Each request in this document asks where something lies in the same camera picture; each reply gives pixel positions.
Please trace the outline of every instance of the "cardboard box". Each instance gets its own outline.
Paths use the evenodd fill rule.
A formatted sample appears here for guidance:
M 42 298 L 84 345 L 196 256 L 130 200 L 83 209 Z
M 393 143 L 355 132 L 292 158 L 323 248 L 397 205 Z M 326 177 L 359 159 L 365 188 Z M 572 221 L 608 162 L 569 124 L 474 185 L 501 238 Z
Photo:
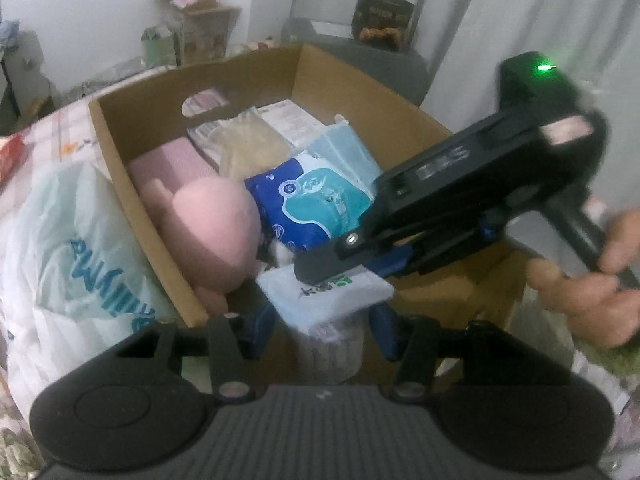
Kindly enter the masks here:
M 232 16 L 239 7 L 222 6 L 218 0 L 201 0 L 177 9 L 171 0 L 159 0 L 162 22 L 178 35 L 181 64 L 206 62 L 226 52 Z
M 186 118 L 182 103 L 191 95 L 215 87 L 229 100 Z M 259 50 L 222 63 L 172 70 L 124 87 L 89 104 L 97 137 L 116 193 L 132 230 L 167 294 L 188 326 L 206 322 L 207 315 L 176 267 L 153 227 L 125 169 L 126 164 L 164 142 L 185 135 L 204 121 L 235 117 L 250 106 L 291 99 L 325 124 L 336 114 L 348 118 L 383 170 L 446 138 L 434 119 L 359 70 L 308 45 Z M 503 323 L 524 286 L 524 258 L 497 244 L 459 263 L 426 276 L 395 280 L 392 304 L 407 313 L 425 314 L 444 326 L 462 328 L 478 315 Z M 243 287 L 229 298 L 231 309 L 246 311 L 259 295 Z M 494 312 L 494 304 L 500 312 Z M 270 344 L 277 367 L 267 382 L 287 380 L 286 343 Z M 367 344 L 366 380 L 388 378 L 390 365 Z

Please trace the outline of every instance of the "pink pillow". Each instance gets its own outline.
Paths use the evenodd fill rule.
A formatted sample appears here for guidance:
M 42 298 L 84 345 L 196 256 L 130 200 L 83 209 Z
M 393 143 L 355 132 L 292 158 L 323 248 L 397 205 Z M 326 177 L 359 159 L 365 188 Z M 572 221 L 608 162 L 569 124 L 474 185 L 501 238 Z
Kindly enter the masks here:
M 189 139 L 180 137 L 132 160 L 129 176 L 138 192 L 157 178 L 171 193 L 199 178 L 216 172 L 195 150 Z
M 256 270 L 260 214 L 239 182 L 214 176 L 175 194 L 158 179 L 140 191 L 166 248 L 209 314 L 227 310 L 224 294 Z

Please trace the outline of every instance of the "light blue package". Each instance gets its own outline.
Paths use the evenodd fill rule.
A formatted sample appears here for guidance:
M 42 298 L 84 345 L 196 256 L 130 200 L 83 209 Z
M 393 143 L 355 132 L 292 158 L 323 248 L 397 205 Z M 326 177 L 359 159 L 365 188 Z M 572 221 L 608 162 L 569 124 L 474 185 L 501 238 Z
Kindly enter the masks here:
M 381 171 L 346 121 L 329 126 L 306 150 L 245 186 L 263 222 L 293 251 L 358 226 Z
M 328 126 L 306 150 L 323 156 L 344 176 L 375 195 L 373 181 L 382 172 L 347 121 Z

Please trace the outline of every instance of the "white plastic bag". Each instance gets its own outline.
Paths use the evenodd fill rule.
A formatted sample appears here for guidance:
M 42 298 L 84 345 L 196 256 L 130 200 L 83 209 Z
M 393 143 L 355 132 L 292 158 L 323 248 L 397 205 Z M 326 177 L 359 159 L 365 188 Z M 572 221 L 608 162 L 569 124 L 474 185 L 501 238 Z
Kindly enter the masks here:
M 256 283 L 284 322 L 306 334 L 394 294 L 393 285 L 363 266 L 310 286 L 299 282 L 288 265 L 259 274 Z
M 50 383 L 176 312 L 111 183 L 91 164 L 46 175 L 20 209 L 2 274 L 8 384 L 28 420 Z
M 362 366 L 364 313 L 318 325 L 308 333 L 290 328 L 302 380 L 307 384 L 340 384 Z

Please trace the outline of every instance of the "finger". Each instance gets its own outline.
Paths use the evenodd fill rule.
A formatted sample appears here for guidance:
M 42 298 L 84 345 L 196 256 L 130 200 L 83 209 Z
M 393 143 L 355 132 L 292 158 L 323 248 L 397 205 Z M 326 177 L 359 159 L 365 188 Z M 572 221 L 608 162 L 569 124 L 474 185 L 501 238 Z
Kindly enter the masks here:
M 615 348 L 629 341 L 640 327 L 640 290 L 625 290 L 604 301 L 600 308 L 568 316 L 572 333 L 585 341 Z
M 527 262 L 525 268 L 527 283 L 535 290 L 552 287 L 557 280 L 564 277 L 562 270 L 555 263 L 542 258 L 534 258 Z
M 559 278 L 550 287 L 540 290 L 539 295 L 547 310 L 576 316 L 599 310 L 617 290 L 615 276 L 594 272 L 576 280 Z
M 639 253 L 640 209 L 631 209 L 611 224 L 598 266 L 607 274 L 617 274 L 632 264 Z

